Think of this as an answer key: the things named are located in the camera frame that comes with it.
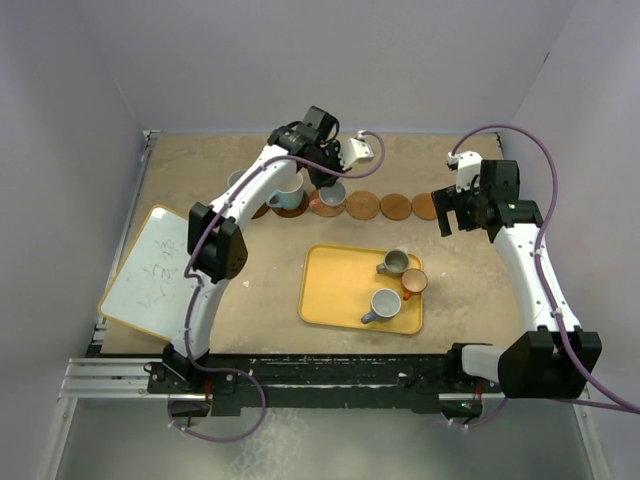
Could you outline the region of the pink printed mug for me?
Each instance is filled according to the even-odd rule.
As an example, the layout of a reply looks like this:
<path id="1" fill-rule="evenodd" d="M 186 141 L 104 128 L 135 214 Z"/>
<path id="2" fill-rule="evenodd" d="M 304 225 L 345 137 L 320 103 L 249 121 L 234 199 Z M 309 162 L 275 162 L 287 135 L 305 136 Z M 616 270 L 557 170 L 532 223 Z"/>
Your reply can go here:
<path id="1" fill-rule="evenodd" d="M 312 208 L 326 207 L 339 209 L 344 206 L 347 198 L 347 191 L 344 185 L 336 182 L 333 186 L 325 186 L 315 191 L 315 197 L 310 200 Z"/>

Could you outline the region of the blue mug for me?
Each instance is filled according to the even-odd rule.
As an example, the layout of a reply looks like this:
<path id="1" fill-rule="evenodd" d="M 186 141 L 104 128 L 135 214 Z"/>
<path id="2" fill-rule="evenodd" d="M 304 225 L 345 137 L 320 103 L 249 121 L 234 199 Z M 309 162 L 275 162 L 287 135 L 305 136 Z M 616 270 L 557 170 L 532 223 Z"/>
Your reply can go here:
<path id="1" fill-rule="evenodd" d="M 296 173 L 277 190 L 275 190 L 267 200 L 267 204 L 272 208 L 295 210 L 303 201 L 304 178 L 301 173 Z"/>
<path id="2" fill-rule="evenodd" d="M 246 169 L 239 169 L 232 172 L 227 179 L 227 191 L 229 193 L 235 192 L 240 185 L 242 185 L 244 175 L 247 173 Z"/>
<path id="3" fill-rule="evenodd" d="M 386 322 L 393 319 L 401 310 L 402 298 L 389 288 L 379 289 L 370 300 L 370 310 L 361 318 L 362 324 Z"/>

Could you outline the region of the woven rattan coaster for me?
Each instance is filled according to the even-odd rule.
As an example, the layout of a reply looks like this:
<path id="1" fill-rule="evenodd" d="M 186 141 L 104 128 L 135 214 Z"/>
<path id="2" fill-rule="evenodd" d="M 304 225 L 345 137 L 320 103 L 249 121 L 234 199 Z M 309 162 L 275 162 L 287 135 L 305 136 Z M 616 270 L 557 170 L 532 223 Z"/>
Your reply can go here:
<path id="1" fill-rule="evenodd" d="M 314 214 L 320 217 L 325 217 L 325 218 L 336 217 L 345 210 L 345 207 L 346 207 L 345 198 L 343 198 L 342 201 L 337 205 L 327 205 L 321 201 L 318 190 L 314 190 L 309 196 L 310 210 Z"/>
<path id="2" fill-rule="evenodd" d="M 380 200 L 370 191 L 354 191 L 346 200 L 346 211 L 354 219 L 371 220 L 380 211 Z"/>

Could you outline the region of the light wooden coaster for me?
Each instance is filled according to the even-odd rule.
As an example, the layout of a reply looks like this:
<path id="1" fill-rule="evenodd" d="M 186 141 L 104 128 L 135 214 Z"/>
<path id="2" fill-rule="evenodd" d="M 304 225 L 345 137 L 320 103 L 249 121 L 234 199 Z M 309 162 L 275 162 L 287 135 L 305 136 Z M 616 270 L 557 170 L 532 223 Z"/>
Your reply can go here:
<path id="1" fill-rule="evenodd" d="M 390 193 L 380 200 L 382 214 L 393 221 L 407 219 L 412 213 L 411 201 L 399 193 Z"/>
<path id="2" fill-rule="evenodd" d="M 437 211 L 430 193 L 420 193 L 416 195 L 411 206 L 414 214 L 422 220 L 434 221 L 437 219 Z"/>

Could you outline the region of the dark wooden saucer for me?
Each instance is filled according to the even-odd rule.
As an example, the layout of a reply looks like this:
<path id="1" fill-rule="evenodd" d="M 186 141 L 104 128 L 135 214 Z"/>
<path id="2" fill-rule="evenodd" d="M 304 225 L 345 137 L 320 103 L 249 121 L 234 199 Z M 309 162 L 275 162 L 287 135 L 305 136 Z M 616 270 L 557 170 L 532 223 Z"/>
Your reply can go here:
<path id="1" fill-rule="evenodd" d="M 306 192 L 303 193 L 303 197 L 302 200 L 299 204 L 298 207 L 296 207 L 295 209 L 284 209 L 284 208 L 280 208 L 280 207 L 276 207 L 275 205 L 271 205 L 270 208 L 271 210 L 278 215 L 279 217 L 282 218 L 295 218 L 298 217 L 302 214 L 305 213 L 305 211 L 308 209 L 309 207 L 309 196 Z"/>
<path id="2" fill-rule="evenodd" d="M 269 211 L 269 206 L 266 203 L 263 203 L 256 213 L 252 216 L 253 219 L 258 219 L 264 216 Z"/>

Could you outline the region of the orange copper mug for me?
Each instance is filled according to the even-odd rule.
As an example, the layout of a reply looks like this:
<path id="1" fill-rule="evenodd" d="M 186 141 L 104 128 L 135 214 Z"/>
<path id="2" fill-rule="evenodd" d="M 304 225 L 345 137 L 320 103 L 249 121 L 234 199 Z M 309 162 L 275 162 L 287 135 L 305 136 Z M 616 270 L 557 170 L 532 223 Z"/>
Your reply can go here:
<path id="1" fill-rule="evenodd" d="M 407 301 L 415 295 L 422 294 L 428 287 L 427 275 L 420 269 L 410 268 L 401 276 L 401 288 L 403 290 L 403 300 Z"/>

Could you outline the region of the small grey cup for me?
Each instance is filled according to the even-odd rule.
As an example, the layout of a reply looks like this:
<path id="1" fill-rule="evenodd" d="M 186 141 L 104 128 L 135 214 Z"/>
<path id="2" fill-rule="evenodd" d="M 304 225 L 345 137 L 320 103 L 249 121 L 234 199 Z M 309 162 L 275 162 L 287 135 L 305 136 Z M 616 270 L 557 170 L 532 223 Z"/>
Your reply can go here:
<path id="1" fill-rule="evenodd" d="M 409 266 L 410 257 L 405 251 L 389 250 L 384 254 L 382 262 L 376 266 L 376 273 L 401 276 L 409 269 Z"/>

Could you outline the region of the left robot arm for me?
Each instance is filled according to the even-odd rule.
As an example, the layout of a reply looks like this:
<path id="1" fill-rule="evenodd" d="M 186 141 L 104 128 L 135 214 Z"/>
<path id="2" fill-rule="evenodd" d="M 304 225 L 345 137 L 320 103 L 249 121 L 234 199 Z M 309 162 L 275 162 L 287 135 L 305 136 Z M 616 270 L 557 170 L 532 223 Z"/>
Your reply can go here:
<path id="1" fill-rule="evenodd" d="M 350 167 L 337 139 L 339 120 L 312 106 L 301 121 L 273 130 L 248 171 L 226 193 L 208 205 L 195 203 L 188 215 L 184 277 L 196 282 L 189 300 L 181 339 L 167 345 L 162 363 L 171 381 L 184 392 L 202 387 L 209 336 L 221 297 L 230 280 L 244 268 L 248 249 L 246 223 L 271 194 L 302 168 L 316 187 L 332 186 Z"/>

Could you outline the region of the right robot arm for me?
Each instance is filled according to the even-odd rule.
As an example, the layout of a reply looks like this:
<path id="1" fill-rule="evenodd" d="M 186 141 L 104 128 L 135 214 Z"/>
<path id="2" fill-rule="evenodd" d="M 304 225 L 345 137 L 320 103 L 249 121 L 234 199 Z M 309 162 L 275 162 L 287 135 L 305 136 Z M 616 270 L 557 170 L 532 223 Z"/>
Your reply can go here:
<path id="1" fill-rule="evenodd" d="M 451 233 L 450 212 L 459 230 L 486 231 L 515 291 L 523 333 L 506 349 L 454 344 L 450 352 L 456 360 L 445 366 L 446 383 L 467 391 L 482 378 L 498 384 L 508 398 L 579 397 L 586 380 L 571 358 L 592 370 L 602 343 L 597 333 L 582 329 L 564 298 L 539 235 L 539 207 L 519 196 L 518 164 L 466 151 L 450 155 L 447 166 L 456 173 L 455 183 L 431 194 L 441 234 Z"/>

